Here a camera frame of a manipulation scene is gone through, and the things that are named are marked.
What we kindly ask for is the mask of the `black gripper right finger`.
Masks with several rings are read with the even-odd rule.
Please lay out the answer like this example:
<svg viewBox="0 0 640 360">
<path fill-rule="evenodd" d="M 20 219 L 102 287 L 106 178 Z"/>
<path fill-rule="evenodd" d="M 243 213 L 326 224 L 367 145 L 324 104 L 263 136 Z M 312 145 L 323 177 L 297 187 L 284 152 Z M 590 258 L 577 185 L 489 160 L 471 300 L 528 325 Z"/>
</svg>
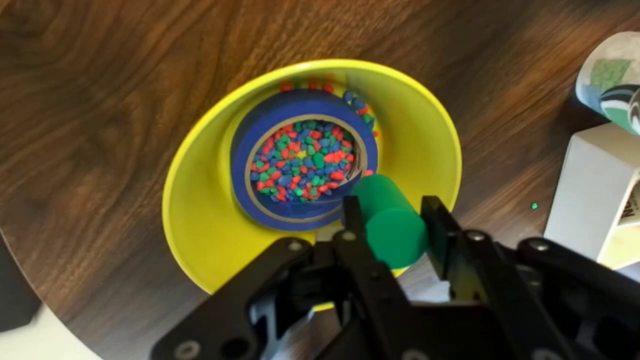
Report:
<svg viewBox="0 0 640 360">
<path fill-rule="evenodd" d="M 451 282 L 457 350 L 492 360 L 577 360 L 515 260 L 484 232 L 465 230 L 438 197 L 425 197 L 428 258 Z"/>
</svg>

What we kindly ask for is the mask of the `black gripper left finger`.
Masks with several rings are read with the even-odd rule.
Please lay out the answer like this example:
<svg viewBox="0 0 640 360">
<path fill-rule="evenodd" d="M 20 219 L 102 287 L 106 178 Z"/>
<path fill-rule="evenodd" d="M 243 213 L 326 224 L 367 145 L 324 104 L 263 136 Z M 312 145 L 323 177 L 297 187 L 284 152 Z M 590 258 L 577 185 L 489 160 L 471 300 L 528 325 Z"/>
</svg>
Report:
<svg viewBox="0 0 640 360">
<path fill-rule="evenodd" d="M 331 345 L 331 360 L 403 360 L 409 347 L 400 319 L 411 302 L 370 251 L 356 197 L 344 198 L 344 229 L 335 240 L 338 264 L 349 274 L 353 314 L 341 313 L 344 327 Z"/>
</svg>

